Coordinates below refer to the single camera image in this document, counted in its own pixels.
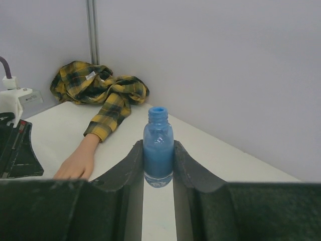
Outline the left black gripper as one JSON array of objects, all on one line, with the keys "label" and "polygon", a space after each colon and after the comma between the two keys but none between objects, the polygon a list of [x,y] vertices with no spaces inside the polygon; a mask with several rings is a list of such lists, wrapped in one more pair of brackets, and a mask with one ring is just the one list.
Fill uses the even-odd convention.
[{"label": "left black gripper", "polygon": [[20,120],[14,128],[7,125],[13,118],[13,113],[1,113],[1,178],[42,176],[44,169],[28,143],[32,123]]}]

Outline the blue nail polish bottle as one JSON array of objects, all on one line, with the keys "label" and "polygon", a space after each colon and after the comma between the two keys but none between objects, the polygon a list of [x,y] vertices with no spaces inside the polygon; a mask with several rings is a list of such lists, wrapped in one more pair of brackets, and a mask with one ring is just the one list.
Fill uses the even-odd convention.
[{"label": "blue nail polish bottle", "polygon": [[143,131],[144,177],[153,188],[163,188],[173,177],[174,132],[168,110],[155,106],[148,110],[148,123]]}]

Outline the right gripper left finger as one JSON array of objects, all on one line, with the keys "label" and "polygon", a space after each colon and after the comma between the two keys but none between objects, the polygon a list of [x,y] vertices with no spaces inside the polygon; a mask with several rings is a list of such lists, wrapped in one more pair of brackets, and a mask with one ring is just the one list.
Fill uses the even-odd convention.
[{"label": "right gripper left finger", "polygon": [[1,240],[141,240],[142,141],[110,170],[82,179],[1,182]]}]

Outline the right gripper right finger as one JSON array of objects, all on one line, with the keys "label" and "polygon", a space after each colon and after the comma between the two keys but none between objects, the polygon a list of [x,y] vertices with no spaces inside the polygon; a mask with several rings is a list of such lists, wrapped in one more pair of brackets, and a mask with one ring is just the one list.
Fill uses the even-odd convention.
[{"label": "right gripper right finger", "polygon": [[178,240],[320,240],[320,184],[227,182],[175,142]]}]

